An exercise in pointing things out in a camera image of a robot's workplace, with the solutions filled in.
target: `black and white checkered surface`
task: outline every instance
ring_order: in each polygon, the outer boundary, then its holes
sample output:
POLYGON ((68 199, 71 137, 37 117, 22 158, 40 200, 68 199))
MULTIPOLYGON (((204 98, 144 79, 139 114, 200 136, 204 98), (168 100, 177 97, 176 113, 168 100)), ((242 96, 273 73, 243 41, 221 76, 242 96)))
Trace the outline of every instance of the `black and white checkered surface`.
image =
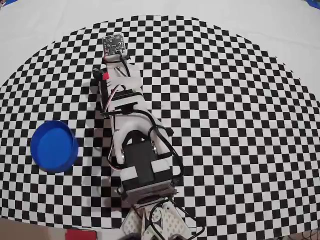
POLYGON ((174 199, 205 223, 202 236, 261 240, 318 227, 319 102, 258 45, 182 16, 97 23, 12 74, 0 88, 1 217, 120 227, 129 206, 102 158, 111 130, 91 72, 101 66, 101 37, 120 32, 152 114, 174 130, 185 165, 174 199), (48 120, 67 123, 77 137, 78 158, 67 172, 43 172, 31 158, 31 137, 48 120))

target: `blue bowl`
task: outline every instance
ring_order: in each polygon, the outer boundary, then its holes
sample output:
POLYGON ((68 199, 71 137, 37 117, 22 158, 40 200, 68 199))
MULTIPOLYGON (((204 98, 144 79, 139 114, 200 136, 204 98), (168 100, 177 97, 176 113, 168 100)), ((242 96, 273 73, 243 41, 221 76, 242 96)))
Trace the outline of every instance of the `blue bowl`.
POLYGON ((31 156, 44 171, 61 173, 68 170, 78 156, 78 142, 68 125, 51 120, 39 126, 31 139, 31 156))

